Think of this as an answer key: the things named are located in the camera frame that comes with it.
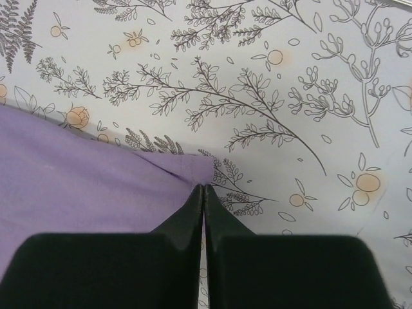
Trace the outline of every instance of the orange fruit illustration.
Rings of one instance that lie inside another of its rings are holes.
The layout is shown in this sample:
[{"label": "orange fruit illustration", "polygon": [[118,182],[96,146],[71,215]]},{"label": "orange fruit illustration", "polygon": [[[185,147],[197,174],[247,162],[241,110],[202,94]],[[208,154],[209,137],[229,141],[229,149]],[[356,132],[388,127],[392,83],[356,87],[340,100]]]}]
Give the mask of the orange fruit illustration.
[{"label": "orange fruit illustration", "polygon": [[353,201],[359,206],[365,206],[369,203],[369,195],[368,193],[362,192],[360,190],[356,190],[352,195]]},{"label": "orange fruit illustration", "polygon": [[109,137],[106,134],[99,134],[99,136],[97,137],[97,140],[99,142],[108,143],[109,142]]},{"label": "orange fruit illustration", "polygon": [[121,49],[119,45],[114,45],[113,47],[113,53],[120,53]]},{"label": "orange fruit illustration", "polygon": [[3,84],[0,84],[0,98],[4,98],[7,95],[7,87]]},{"label": "orange fruit illustration", "polygon": [[299,194],[294,194],[291,195],[289,202],[292,204],[292,206],[299,207],[303,205],[304,199]]},{"label": "orange fruit illustration", "polygon": [[274,66],[281,63],[283,60],[283,54],[279,50],[272,50],[268,54],[268,62]]},{"label": "orange fruit illustration", "polygon": [[380,188],[380,180],[372,174],[362,174],[358,177],[356,186],[364,192],[374,192]]},{"label": "orange fruit illustration", "polygon": [[52,37],[58,37],[60,34],[62,34],[62,30],[60,29],[59,26],[53,26],[50,29],[50,34]]}]

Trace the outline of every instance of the purple fabric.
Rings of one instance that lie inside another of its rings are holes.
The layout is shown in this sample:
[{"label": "purple fabric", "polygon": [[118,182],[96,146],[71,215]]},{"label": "purple fabric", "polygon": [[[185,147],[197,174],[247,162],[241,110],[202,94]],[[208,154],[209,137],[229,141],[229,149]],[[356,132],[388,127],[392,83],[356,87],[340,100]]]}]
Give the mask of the purple fabric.
[{"label": "purple fabric", "polygon": [[212,158],[130,152],[0,106],[0,278],[40,232],[149,232],[177,211]]}]

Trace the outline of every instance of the black object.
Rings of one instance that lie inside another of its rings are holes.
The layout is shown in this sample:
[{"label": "black object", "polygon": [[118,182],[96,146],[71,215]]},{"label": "black object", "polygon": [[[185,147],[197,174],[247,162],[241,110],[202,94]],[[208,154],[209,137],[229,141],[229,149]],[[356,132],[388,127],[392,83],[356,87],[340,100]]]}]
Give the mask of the black object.
[{"label": "black object", "polygon": [[392,309],[357,238],[256,236],[200,185],[152,233],[29,238],[0,284],[0,309],[197,308],[202,207],[211,309]]}]

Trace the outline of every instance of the botanical print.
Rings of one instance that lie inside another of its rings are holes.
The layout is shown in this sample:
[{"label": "botanical print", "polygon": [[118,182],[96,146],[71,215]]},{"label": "botanical print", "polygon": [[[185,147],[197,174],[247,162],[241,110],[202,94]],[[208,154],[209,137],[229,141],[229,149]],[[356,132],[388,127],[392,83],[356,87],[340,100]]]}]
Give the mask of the botanical print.
[{"label": "botanical print", "polygon": [[23,48],[27,63],[32,63],[34,49],[40,45],[32,41],[32,23],[37,0],[22,13],[18,0],[5,0],[0,4],[0,55],[5,57],[8,71],[13,70],[15,56]]},{"label": "botanical print", "polygon": [[[282,0],[278,3],[275,0],[267,0],[270,6],[257,6],[251,11],[255,24],[253,27],[240,28],[242,20],[246,19],[245,6],[255,0],[248,0],[232,5],[211,6],[210,0],[192,0],[187,8],[191,10],[190,16],[185,16],[185,21],[189,26],[187,30],[174,30],[171,39],[176,41],[174,47],[176,51],[186,51],[186,48],[196,46],[200,42],[200,50],[209,50],[214,45],[215,40],[222,44],[229,42],[233,37],[242,37],[238,46],[252,44],[262,36],[262,32],[271,28],[286,18],[293,18],[298,23],[305,25],[308,29],[316,32],[306,21],[303,20],[297,6],[297,0]],[[315,24],[321,28],[322,23],[318,13],[315,14]]]},{"label": "botanical print", "polygon": [[97,13],[116,15],[116,21],[136,20],[139,16],[139,8],[151,9],[171,21],[166,16],[165,9],[176,4],[176,0],[93,0],[93,2],[98,5],[95,8]]},{"label": "botanical print", "polygon": [[[141,81],[145,81],[145,84],[131,84],[128,71],[116,71],[104,81],[104,95],[114,106],[119,106],[121,102],[129,99],[137,100],[140,96],[140,89],[147,89],[148,97],[157,92],[160,103],[150,106],[154,109],[152,115],[164,114],[165,116],[173,111],[178,102],[188,103],[191,95],[198,95],[202,98],[199,110],[188,109],[189,117],[185,120],[194,132],[199,130],[204,118],[210,114],[216,116],[232,115],[234,118],[238,115],[263,117],[267,120],[263,127],[257,127],[250,123],[246,124],[246,128],[242,131],[234,128],[234,136],[226,148],[233,151],[236,144],[245,148],[255,138],[260,141],[269,139],[272,144],[276,143],[278,147],[296,140],[312,153],[326,175],[324,165],[314,150],[276,117],[276,111],[284,103],[284,100],[279,99],[278,90],[269,94],[269,99],[265,99],[267,95],[265,90],[270,85],[270,79],[264,79],[263,75],[258,76],[249,69],[242,69],[236,84],[222,86],[219,84],[216,74],[219,70],[218,66],[207,64],[200,57],[196,57],[191,64],[196,68],[193,78],[198,79],[197,86],[185,86],[180,80],[177,84],[171,84],[170,72],[164,72],[162,67],[158,70],[148,69],[148,65],[139,64],[140,70],[137,73],[142,76]],[[249,100],[238,99],[236,92],[246,93]]]},{"label": "botanical print", "polygon": [[[268,41],[265,41],[265,49],[269,49],[269,43]],[[252,60],[265,60],[265,66],[268,71],[272,70],[272,66],[277,66],[278,64],[281,64],[283,61],[283,53],[280,50],[271,50],[268,53],[260,53],[258,55],[255,55],[251,57]]]},{"label": "botanical print", "polygon": [[365,239],[412,309],[411,31],[377,0],[3,0],[0,104],[113,147],[211,156],[249,228]]},{"label": "botanical print", "polygon": [[355,171],[350,173],[350,178],[338,174],[337,177],[341,183],[349,188],[353,188],[352,196],[346,198],[338,208],[342,211],[348,205],[350,209],[355,211],[356,206],[367,206],[371,201],[371,197],[376,198],[381,188],[381,182],[378,172],[380,167],[366,167],[366,158],[363,153],[360,153],[358,161],[359,175]]},{"label": "botanical print", "polygon": [[309,80],[305,81],[303,77],[299,77],[299,82],[302,83],[303,89],[308,90],[312,87],[318,90],[321,94],[318,97],[314,97],[311,94],[306,96],[307,100],[303,99],[303,96],[292,88],[292,92],[289,93],[289,97],[295,98],[298,103],[296,105],[291,104],[292,112],[298,113],[303,105],[310,106],[312,109],[306,109],[304,112],[306,115],[315,115],[315,121],[321,121],[327,113],[331,113],[340,118],[351,118],[356,124],[368,128],[372,141],[375,147],[379,147],[379,141],[375,134],[375,130],[372,124],[372,116],[377,112],[381,100],[389,93],[391,86],[380,85],[377,73],[379,71],[381,59],[377,57],[376,52],[385,46],[394,44],[396,51],[400,57],[408,57],[407,52],[412,52],[412,47],[407,47],[407,42],[412,41],[412,19],[410,19],[400,30],[396,33],[395,38],[391,40],[391,35],[394,32],[394,28],[391,25],[389,18],[385,18],[383,23],[376,21],[373,24],[373,18],[379,9],[389,7],[387,4],[378,2],[376,0],[367,0],[366,2],[373,8],[365,21],[357,19],[361,3],[360,1],[347,0],[348,4],[343,4],[341,0],[334,0],[335,6],[339,7],[344,17],[337,15],[331,15],[330,19],[336,23],[353,22],[360,30],[365,45],[370,49],[369,61],[362,60],[357,64],[356,54],[351,53],[345,55],[343,52],[344,42],[340,37],[335,37],[332,33],[328,35],[329,43],[321,41],[321,48],[326,51],[326,55],[320,55],[313,53],[312,56],[317,60],[332,59],[338,57],[349,67],[349,70],[355,80],[357,80],[362,88],[362,107],[360,110],[363,114],[363,119],[357,116],[353,100],[348,94],[343,96],[343,100],[339,102],[334,93],[337,89],[338,80],[320,80],[318,82],[318,69],[317,67],[308,68],[306,73]]},{"label": "botanical print", "polygon": [[[392,87],[393,96],[398,102],[399,106],[404,110],[408,111],[412,115],[412,88],[409,86],[397,86]],[[407,135],[412,135],[412,127],[405,127],[400,130],[402,133]],[[404,156],[407,155],[409,148],[412,145],[412,139],[405,148]]]},{"label": "botanical print", "polygon": [[[0,82],[5,79],[5,76],[0,76]],[[6,96],[7,96],[7,87],[3,83],[0,84],[0,104],[6,104]]]},{"label": "botanical print", "polygon": [[300,190],[300,193],[295,193],[290,196],[290,204],[294,207],[305,205],[306,208],[308,208],[310,211],[314,211],[314,208],[309,204],[309,201],[317,201],[317,198],[314,198],[313,196],[307,196],[302,182],[297,178],[295,178],[295,181]]},{"label": "botanical print", "polygon": [[80,131],[87,126],[90,118],[89,112],[86,108],[83,106],[73,107],[73,104],[67,113],[62,111],[59,113],[64,117],[64,121],[60,123],[59,126],[74,128]]},{"label": "botanical print", "polygon": [[[135,133],[127,128],[129,133],[125,137],[126,143],[133,149],[143,150],[145,152],[158,151],[159,153],[172,153],[174,155],[184,155],[184,151],[178,142],[173,142],[167,135],[163,138],[157,136],[153,141],[142,130]],[[212,156],[208,151],[199,149],[203,156]],[[244,191],[240,187],[240,180],[243,179],[243,173],[239,167],[232,161],[225,158],[221,162],[219,158],[213,157],[214,175],[212,185],[225,190],[226,195],[219,196],[222,205],[235,216],[257,216],[263,213],[261,204],[265,201],[272,201],[270,198],[253,195]]]},{"label": "botanical print", "polygon": [[100,98],[95,94],[96,86],[90,85],[88,72],[79,66],[77,66],[77,70],[73,70],[77,76],[75,80],[72,79],[71,75],[64,77],[63,68],[59,67],[51,57],[41,59],[36,69],[40,73],[40,78],[46,82],[50,83],[53,79],[60,81],[59,85],[55,86],[55,92],[58,94],[63,93],[70,98],[70,96],[77,97],[80,92],[84,97],[91,95]]},{"label": "botanical print", "polygon": [[37,99],[34,95],[29,94],[26,90],[17,86],[14,87],[14,99],[17,107],[21,111],[28,112],[44,120],[47,120],[48,114],[55,111],[54,103],[50,103],[46,107],[42,107],[37,103]]},{"label": "botanical print", "polygon": [[53,12],[54,14],[54,18],[56,18],[57,24],[55,26],[52,26],[52,28],[50,29],[50,34],[52,37],[64,37],[66,40],[69,39],[69,37],[67,36],[66,32],[64,32],[65,30],[69,30],[70,28],[67,26],[63,26],[62,22],[60,20],[59,15],[56,12]]},{"label": "botanical print", "polygon": [[[136,32],[123,32],[123,35],[126,37],[126,42],[127,45],[129,45],[132,48],[135,48],[139,45],[141,45],[143,42],[148,43],[149,39],[147,37],[143,36],[143,29],[140,29],[139,33],[136,34]],[[113,58],[117,60],[117,55],[122,51],[121,47],[119,45],[114,45],[112,46],[109,44],[109,51],[108,54],[112,54]]]}]

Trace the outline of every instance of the fern leaf print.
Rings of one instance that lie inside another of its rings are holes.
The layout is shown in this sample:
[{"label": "fern leaf print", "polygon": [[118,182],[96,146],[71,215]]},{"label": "fern leaf print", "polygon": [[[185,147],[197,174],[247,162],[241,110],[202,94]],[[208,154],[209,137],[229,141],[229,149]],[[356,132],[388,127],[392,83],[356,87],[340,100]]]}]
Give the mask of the fern leaf print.
[{"label": "fern leaf print", "polygon": [[20,48],[23,48],[24,58],[31,63],[36,46],[32,41],[32,23],[37,0],[19,15],[18,0],[5,0],[0,5],[0,55],[6,58],[9,73],[13,70],[13,63]]}]

